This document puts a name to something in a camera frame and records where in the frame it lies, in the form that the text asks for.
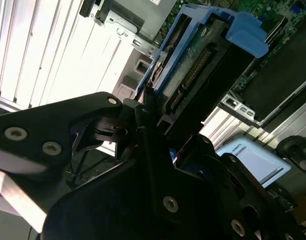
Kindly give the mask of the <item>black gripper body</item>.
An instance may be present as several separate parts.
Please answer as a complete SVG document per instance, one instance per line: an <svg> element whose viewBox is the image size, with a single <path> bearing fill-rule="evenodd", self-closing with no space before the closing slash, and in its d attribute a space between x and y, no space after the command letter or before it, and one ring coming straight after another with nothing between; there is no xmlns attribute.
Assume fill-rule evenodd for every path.
<svg viewBox="0 0 306 240"><path fill-rule="evenodd" d="M207 240L218 236L213 190L163 162L131 159L62 197L44 240Z"/></svg>

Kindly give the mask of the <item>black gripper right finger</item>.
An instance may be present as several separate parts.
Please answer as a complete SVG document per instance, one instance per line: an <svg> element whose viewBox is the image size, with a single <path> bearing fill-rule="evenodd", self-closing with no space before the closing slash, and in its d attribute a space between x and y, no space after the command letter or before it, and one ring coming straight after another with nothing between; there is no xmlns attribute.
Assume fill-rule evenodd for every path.
<svg viewBox="0 0 306 240"><path fill-rule="evenodd" d="M212 142L192 135L180 149L177 164L212 185L222 240L305 240L294 218L265 190L233 154L216 154Z"/></svg>

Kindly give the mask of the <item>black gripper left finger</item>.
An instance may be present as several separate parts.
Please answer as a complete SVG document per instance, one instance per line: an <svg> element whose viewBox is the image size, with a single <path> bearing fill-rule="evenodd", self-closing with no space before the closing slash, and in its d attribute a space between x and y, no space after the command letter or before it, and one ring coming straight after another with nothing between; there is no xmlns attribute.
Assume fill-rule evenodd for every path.
<svg viewBox="0 0 306 240"><path fill-rule="evenodd" d="M72 157L105 141L122 159L138 146L135 160L171 160L155 111L152 100L97 92L0 115L0 197L22 216L46 215L61 199L56 187Z"/></svg>

